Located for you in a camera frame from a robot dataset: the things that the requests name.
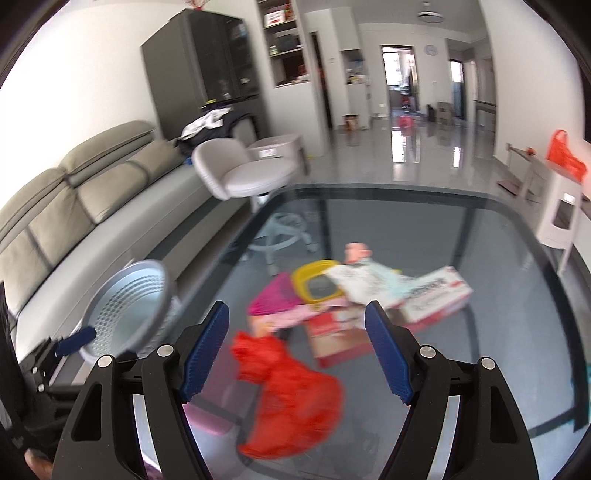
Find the door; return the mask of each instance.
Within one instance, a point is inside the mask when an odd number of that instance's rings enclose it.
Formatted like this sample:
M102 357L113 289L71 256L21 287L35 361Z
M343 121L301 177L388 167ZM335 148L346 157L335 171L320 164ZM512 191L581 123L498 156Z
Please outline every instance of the door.
M464 83L466 85L466 121L475 124L476 105L474 101L478 100L478 74L475 61L464 63Z
M207 103L225 102L240 97L234 73L230 70L226 34L219 25L218 17L216 14L200 11L189 14L191 36Z
M465 86L464 86L464 65L461 61L451 60L452 68L452 90L454 115L463 120L466 119L465 108Z
M238 87L238 96L259 93L258 77L245 23L232 17L219 16L220 28L226 36L230 54L230 70Z

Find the metal screw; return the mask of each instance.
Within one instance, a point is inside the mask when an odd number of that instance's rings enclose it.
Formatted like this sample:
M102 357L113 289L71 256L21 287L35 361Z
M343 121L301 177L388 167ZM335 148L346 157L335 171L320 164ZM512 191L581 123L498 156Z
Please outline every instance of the metal screw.
M170 356L174 352L172 345L162 345L158 347L158 356Z
M480 360L482 366L487 370L494 370L496 367L496 363L492 358L488 358L487 356Z
M104 355L99 358L99 361L96 363L99 367L105 368L108 367L113 359L109 355Z
M435 351L435 349L432 346L422 346L421 349L419 350L421 356L425 357L425 358L433 358L435 355L437 355L437 352Z

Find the doorway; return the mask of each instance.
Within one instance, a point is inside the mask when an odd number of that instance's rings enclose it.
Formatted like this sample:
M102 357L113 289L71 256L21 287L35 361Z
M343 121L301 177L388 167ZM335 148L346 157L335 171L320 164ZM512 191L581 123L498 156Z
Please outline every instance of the doorway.
M466 119L466 83L464 64L461 61L450 60L452 68L452 95L454 116Z
M419 83L412 47L382 45L389 111L392 117L401 112L417 112Z
M322 100L324 102L324 110L326 111L326 122L329 130L333 130L334 125L332 121L332 111L330 110L329 87L326 82L326 75L324 72L324 64L322 63L322 55L320 54L320 43L318 42L318 33L311 34L312 43L314 44L314 52L316 54L316 62L318 62L318 75L320 76L320 87L322 88Z

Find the black table frame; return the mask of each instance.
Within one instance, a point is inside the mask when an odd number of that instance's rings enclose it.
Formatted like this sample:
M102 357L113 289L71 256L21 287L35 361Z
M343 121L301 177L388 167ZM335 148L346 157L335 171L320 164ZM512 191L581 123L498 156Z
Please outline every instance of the black table frame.
M574 390L572 408L531 428L528 433L530 438L535 438L551 432L569 421L573 421L574 431L587 426L589 422L589 385L587 380L587 366L579 329L566 292L554 270L551 260L520 215L497 197L487 194L450 189L434 189L430 187L396 185L377 186L374 184L354 184L347 186L314 184L283 188L277 191L261 210L254 215L236 239L228 246L220 261L210 272L205 282L189 296L188 301L185 302L183 306L181 320L179 321L179 329L176 329L175 332L173 332L173 336L178 335L182 328L189 324L188 319L201 319L207 313L209 306L215 300L215 296L223 282L232 272L242 254L248 249L248 245L254 240L256 234L263 227L270 215L274 213L278 207L292 200L314 200L318 202L320 228L323 235L322 247L326 258L332 257L330 229L328 226L328 200L384 200L391 202L413 202L464 207L466 210L460 236L453 256L450 259L450 264L456 268L460 266L465 255L470 231L472 230L472 225L475 220L476 210L492 210L510 220L520 234L522 240L526 243L530 254L540 268L553 297L569 349ZM472 361L476 362L481 356L478 329L476 327L474 313L469 305L465 308L464 314L467 323L467 331L469 333L470 354ZM221 416L232 423L237 425L243 423L242 419L235 414L227 412L221 407L215 406L202 398L196 397L194 402L210 413ZM579 448L577 448L577 452L582 447L585 447L585 445L587 445L586 449L591 452L591 434L589 434L589 431L587 431ZM254 466L250 459L243 458L242 461L243 463L248 464L250 468ZM262 470L260 473L266 475L271 473L271 469L261 465L258 465L256 470L261 468ZM292 480L294 478L290 474L275 470L272 470L272 473L275 478L286 480Z

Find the red plastic bag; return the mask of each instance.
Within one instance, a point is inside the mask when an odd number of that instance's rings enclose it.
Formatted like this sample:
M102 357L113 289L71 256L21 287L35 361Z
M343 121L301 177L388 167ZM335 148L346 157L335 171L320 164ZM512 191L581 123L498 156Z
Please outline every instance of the red plastic bag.
M262 384L261 402L250 438L239 451L256 459L276 459L305 452L326 440L343 408L343 389L329 375L293 359L273 337L240 332L232 352L240 363L238 378Z
M587 167L569 149L569 135L565 130L557 130L550 142L548 160L556 163L568 171L582 183L587 174Z

